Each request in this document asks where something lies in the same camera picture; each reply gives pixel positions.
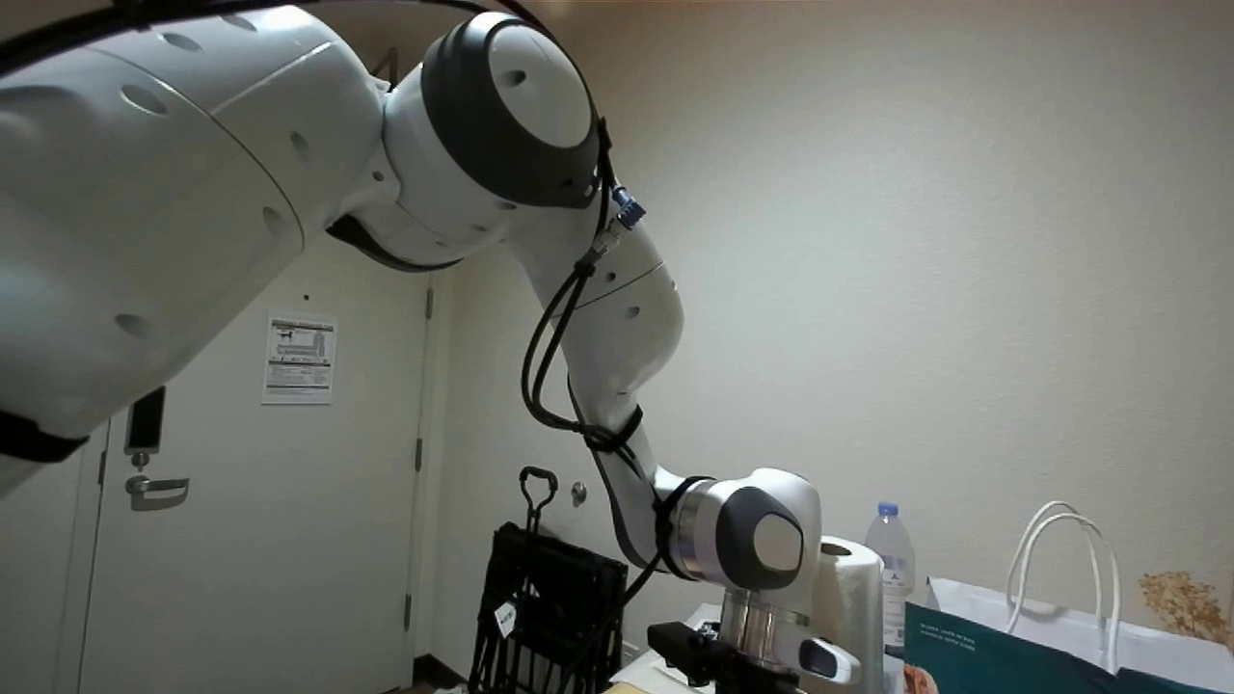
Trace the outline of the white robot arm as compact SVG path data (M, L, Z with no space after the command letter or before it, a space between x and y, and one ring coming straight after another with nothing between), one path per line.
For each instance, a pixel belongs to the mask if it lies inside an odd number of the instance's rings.
M522 382L569 395L543 420L596 454L621 551L725 593L716 629L655 629L675 668L715 694L878 679L818 623L812 482L651 454L635 395L682 305L578 62L517 0L462 7L403 80L297 0L111 0L9 39L0 452L69 458L322 234L394 269L517 254L543 305Z

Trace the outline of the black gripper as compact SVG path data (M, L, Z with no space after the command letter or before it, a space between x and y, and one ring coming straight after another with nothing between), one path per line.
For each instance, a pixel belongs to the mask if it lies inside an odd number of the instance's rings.
M682 670L692 688L709 688L715 694L797 694L794 675L746 661L709 625L692 629L682 623L662 623L647 629L647 644Z

